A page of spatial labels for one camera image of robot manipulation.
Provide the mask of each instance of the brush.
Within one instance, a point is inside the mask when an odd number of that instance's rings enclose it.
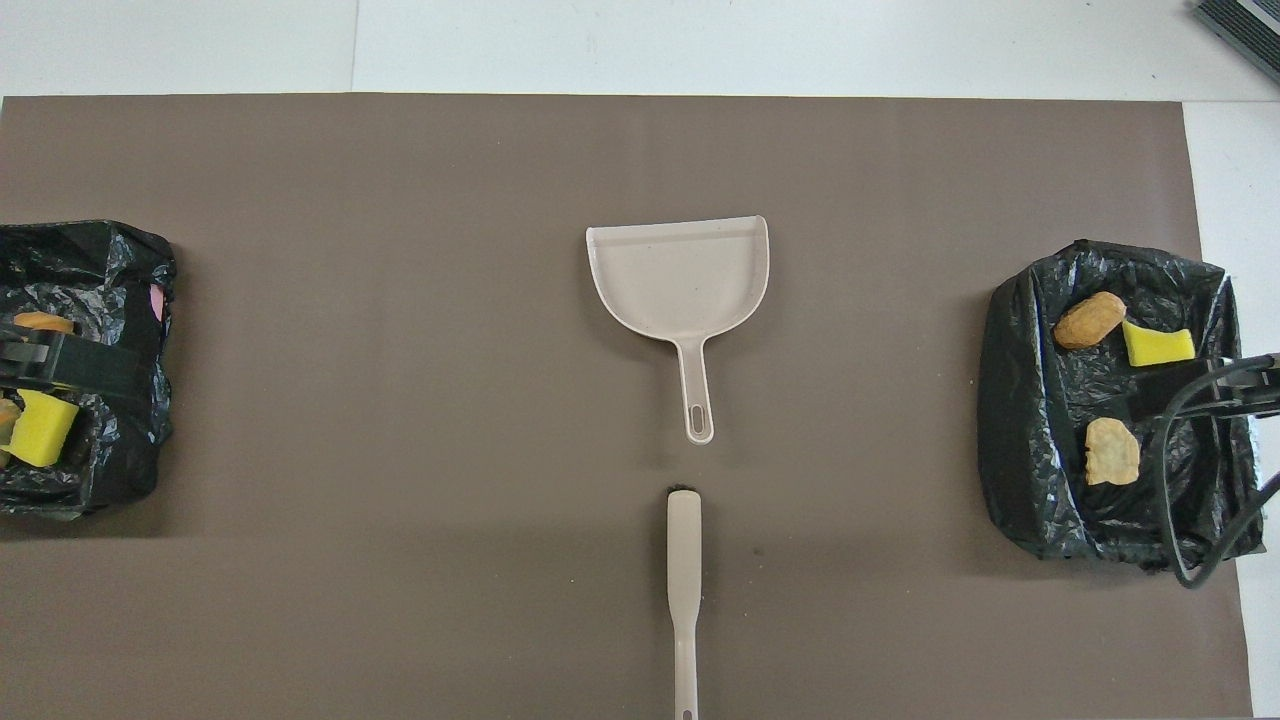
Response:
[[[667,491],[667,605],[676,630],[676,720],[698,720],[694,634],[703,600],[703,498],[690,487]]]

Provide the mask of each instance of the pink object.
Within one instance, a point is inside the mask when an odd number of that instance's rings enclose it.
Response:
[[[164,290],[157,284],[151,286],[151,311],[156,314],[156,320],[164,322]]]

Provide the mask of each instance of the bin lined with trash bag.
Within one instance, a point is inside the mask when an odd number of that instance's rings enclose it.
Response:
[[[0,387],[78,407],[49,466],[0,469],[0,511],[74,518],[155,488],[173,429],[161,357],[175,273],[168,241],[122,223],[0,225]],[[10,324],[24,313],[74,331]]]
[[[1188,329],[1198,359],[1240,356],[1235,299],[1221,268],[1083,240],[1032,263],[995,291],[987,311],[978,391],[983,495],[992,523],[1038,557],[1166,569],[1171,556],[1153,482],[1164,459],[1152,452],[1158,410],[1149,387],[1160,370],[1132,366],[1119,331],[1083,350],[1065,350],[1052,336],[1068,309],[1100,291],[1123,299],[1137,325]],[[1119,419],[1137,437],[1138,482],[1085,483],[1084,430],[1097,418]],[[1170,436],[1172,524],[1193,565],[1258,492],[1248,423],[1202,416],[1179,420]],[[1257,518],[1228,556],[1261,542]]]

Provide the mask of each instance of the black cable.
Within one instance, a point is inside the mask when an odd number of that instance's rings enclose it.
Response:
[[[1234,375],[1235,373],[1243,373],[1248,370],[1266,370],[1280,365],[1280,355],[1258,355],[1257,357],[1245,357],[1243,360],[1236,360],[1217,370],[1206,373],[1192,382],[1187,383],[1183,389],[1174,395],[1172,400],[1165,407],[1165,413],[1156,421],[1156,446],[1155,452],[1158,461],[1158,471],[1156,473],[1156,498],[1160,501],[1160,525],[1164,529],[1165,544],[1169,546],[1170,552],[1174,559],[1174,574],[1178,577],[1178,582],[1185,588],[1198,588],[1204,584],[1210,574],[1219,566],[1235,541],[1244,533],[1244,529],[1262,512],[1262,506],[1270,500],[1277,491],[1280,491],[1280,473],[1271,477],[1270,480],[1258,491],[1258,495],[1249,498],[1244,506],[1240,507],[1239,512],[1228,523],[1222,537],[1217,543],[1210,548],[1208,553],[1204,555],[1204,560],[1199,564],[1199,571],[1190,575],[1190,569],[1187,568],[1185,560],[1183,560],[1183,552],[1178,547],[1178,534],[1174,532],[1174,514],[1172,502],[1169,498],[1169,432],[1172,428],[1174,420],[1178,418],[1178,413],[1181,411],[1183,406],[1194,397],[1202,389],[1212,386],[1217,380]]]

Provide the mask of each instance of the white floor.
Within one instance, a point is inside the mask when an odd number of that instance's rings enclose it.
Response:
[[[1185,101],[1204,258],[1280,350],[1280,85],[1184,0],[0,0],[0,96],[570,92]],[[1280,420],[1260,423],[1280,469]],[[1280,528],[1268,546],[1280,551]],[[1280,715],[1280,552],[1239,561]]]

